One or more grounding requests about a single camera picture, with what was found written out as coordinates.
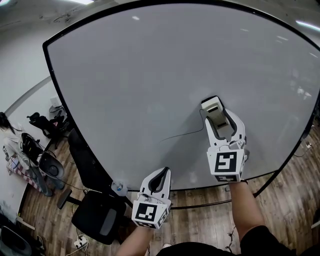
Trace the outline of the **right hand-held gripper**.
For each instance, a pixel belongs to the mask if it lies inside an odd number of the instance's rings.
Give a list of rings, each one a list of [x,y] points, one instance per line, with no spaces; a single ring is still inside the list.
[[[207,150],[207,159],[211,175],[221,183],[238,183],[242,181],[244,166],[250,152],[246,149],[246,132],[242,120],[231,110],[224,108],[223,112],[233,129],[231,141],[220,137],[209,118],[205,118],[205,127],[208,134],[210,148]]]

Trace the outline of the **person's left forearm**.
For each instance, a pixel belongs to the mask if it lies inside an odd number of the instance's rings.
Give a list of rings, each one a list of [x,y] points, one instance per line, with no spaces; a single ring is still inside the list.
[[[115,256],[145,256],[154,230],[138,226],[120,245]]]

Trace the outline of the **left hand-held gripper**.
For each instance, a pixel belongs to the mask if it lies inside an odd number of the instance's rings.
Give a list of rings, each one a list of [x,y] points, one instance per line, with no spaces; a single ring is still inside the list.
[[[133,202],[131,220],[139,227],[160,229],[172,205],[168,199],[170,189],[169,167],[160,168],[148,175],[142,181],[137,200]]]

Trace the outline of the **white whiteboard eraser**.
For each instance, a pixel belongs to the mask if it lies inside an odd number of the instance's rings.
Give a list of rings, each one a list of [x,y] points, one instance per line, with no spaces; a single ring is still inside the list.
[[[230,124],[224,113],[224,106],[218,96],[211,96],[202,100],[201,108],[206,112],[207,117],[217,130]]]

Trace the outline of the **person's right forearm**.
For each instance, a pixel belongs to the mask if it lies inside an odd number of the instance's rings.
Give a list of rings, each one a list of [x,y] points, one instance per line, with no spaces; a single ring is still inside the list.
[[[229,184],[232,205],[232,217],[239,240],[253,228],[264,226],[262,212],[246,182],[233,182]]]

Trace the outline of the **white whiteboard with black frame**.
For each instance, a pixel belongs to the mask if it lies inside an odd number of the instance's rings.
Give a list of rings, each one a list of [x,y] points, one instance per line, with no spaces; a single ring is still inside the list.
[[[201,102],[245,125],[246,180],[273,180],[320,98],[320,45],[230,1],[141,0],[87,16],[42,45],[74,128],[113,181],[137,192],[171,169],[171,189],[217,187]]]

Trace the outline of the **grey rounded device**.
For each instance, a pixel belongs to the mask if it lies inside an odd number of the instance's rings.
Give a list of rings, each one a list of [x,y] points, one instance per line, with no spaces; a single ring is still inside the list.
[[[39,159],[39,168],[50,177],[61,179],[64,176],[63,165],[50,153],[44,152]]]
[[[30,244],[10,228],[0,228],[0,256],[32,256]]]

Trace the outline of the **pink checkered cloth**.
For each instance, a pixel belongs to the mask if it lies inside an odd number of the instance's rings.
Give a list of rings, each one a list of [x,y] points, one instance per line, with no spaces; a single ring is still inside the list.
[[[6,164],[6,168],[9,175],[15,175],[24,179],[29,185],[31,185],[35,190],[41,192],[41,188],[35,183],[35,180],[26,172],[22,165],[17,162],[14,163],[12,160],[9,160]]]

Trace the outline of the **clear marker holder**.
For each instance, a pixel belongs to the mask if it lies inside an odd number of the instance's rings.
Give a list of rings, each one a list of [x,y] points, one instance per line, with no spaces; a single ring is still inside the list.
[[[110,187],[119,197],[126,197],[128,194],[128,187],[120,180],[114,180]]]

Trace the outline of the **person's black clothing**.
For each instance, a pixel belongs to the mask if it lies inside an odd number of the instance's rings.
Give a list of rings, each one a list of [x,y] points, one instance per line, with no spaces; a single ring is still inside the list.
[[[236,255],[199,242],[184,242],[161,249],[156,256],[297,256],[294,250],[280,243],[266,226],[248,231],[240,242]]]

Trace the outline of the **black office chair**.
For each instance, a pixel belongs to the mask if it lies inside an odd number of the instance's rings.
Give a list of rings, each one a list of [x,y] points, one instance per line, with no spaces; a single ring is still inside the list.
[[[62,115],[57,115],[55,118],[48,120],[44,115],[35,112],[26,118],[29,119],[31,125],[40,129],[46,138],[55,142],[55,149],[58,148],[61,138],[66,137],[64,134],[70,126],[68,118],[64,118]]]
[[[71,223],[79,231],[105,245],[111,245],[113,241],[122,244],[119,229],[128,223],[126,203],[120,197],[113,196],[111,178],[94,159],[75,129],[68,135],[68,144],[81,182],[89,190],[84,192],[82,200],[78,200],[71,197],[71,189],[66,189],[60,195],[57,207],[61,210],[66,202],[77,205]]]

